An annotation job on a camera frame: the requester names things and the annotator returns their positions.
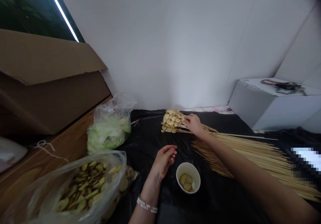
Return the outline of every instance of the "hand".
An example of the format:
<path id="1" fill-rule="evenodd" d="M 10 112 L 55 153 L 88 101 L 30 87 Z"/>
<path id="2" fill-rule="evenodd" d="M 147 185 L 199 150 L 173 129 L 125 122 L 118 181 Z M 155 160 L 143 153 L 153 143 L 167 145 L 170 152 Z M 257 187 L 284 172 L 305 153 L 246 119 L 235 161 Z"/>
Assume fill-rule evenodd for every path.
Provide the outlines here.
<path id="1" fill-rule="evenodd" d="M 163 180 L 168 168 L 174 164 L 175 156 L 177 155 L 176 149 L 177 146 L 175 145 L 166 145 L 161 148 L 157 152 L 150 174 L 154 175 L 159 180 Z"/>
<path id="2" fill-rule="evenodd" d="M 188 129 L 197 137 L 201 136 L 205 132 L 201 124 L 200 118 L 197 117 L 197 115 L 195 114 L 185 116 L 184 122 L 186 123 Z"/>

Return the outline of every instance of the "cabbage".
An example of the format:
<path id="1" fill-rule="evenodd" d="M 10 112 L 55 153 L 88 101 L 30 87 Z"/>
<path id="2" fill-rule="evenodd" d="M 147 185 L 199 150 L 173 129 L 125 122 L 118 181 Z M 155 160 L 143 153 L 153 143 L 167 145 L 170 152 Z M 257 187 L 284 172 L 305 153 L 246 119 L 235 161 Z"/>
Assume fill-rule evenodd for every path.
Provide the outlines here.
<path id="1" fill-rule="evenodd" d="M 119 115 L 101 118 L 88 128 L 87 148 L 90 153 L 115 149 L 125 142 L 130 132 L 129 118 Z"/>

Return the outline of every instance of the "wooden table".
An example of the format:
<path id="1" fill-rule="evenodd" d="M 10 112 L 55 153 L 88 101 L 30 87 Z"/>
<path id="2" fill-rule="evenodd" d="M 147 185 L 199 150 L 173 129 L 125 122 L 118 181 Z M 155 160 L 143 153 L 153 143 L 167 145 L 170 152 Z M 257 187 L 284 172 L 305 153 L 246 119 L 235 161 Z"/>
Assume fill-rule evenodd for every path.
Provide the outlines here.
<path id="1" fill-rule="evenodd" d="M 107 102 L 112 97 L 107 97 L 99 104 Z M 94 110 L 92 109 L 66 130 L 46 139 L 53 145 L 55 152 L 49 145 L 44 148 L 56 156 L 66 158 L 69 162 L 86 156 L 87 128 L 93 122 Z M 28 185 L 66 164 L 65 160 L 52 157 L 42 149 L 29 150 L 18 164 L 0 175 L 0 216 Z"/>

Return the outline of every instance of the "pearl bracelet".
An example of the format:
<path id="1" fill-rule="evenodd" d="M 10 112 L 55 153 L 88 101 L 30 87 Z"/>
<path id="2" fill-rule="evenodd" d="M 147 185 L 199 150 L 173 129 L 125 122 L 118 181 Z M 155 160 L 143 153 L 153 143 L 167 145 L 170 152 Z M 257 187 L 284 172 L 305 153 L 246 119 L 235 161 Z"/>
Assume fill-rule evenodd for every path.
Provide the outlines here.
<path id="1" fill-rule="evenodd" d="M 137 198 L 137 204 L 139 204 L 145 210 L 150 210 L 151 213 L 154 213 L 154 214 L 157 213 L 157 210 L 158 210 L 157 207 L 151 207 L 149 204 L 146 204 L 145 202 L 143 202 L 139 197 Z"/>

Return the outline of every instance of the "forearm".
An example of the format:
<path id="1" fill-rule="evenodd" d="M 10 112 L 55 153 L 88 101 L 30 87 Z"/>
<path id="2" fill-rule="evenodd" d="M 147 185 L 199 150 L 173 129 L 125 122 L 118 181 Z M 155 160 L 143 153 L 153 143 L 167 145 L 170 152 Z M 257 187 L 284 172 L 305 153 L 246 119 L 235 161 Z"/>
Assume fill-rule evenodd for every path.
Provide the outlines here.
<path id="1" fill-rule="evenodd" d="M 140 199 L 149 204 L 151 207 L 157 207 L 159 190 L 161 188 L 161 180 L 158 176 L 150 173 L 146 179 Z M 152 224 L 155 222 L 155 214 L 150 210 L 145 210 L 140 205 L 136 205 L 129 224 L 141 223 Z"/>
<path id="2" fill-rule="evenodd" d="M 198 136 L 236 180 L 262 205 L 274 223 L 316 223 L 319 213 L 268 172 L 203 132 Z"/>

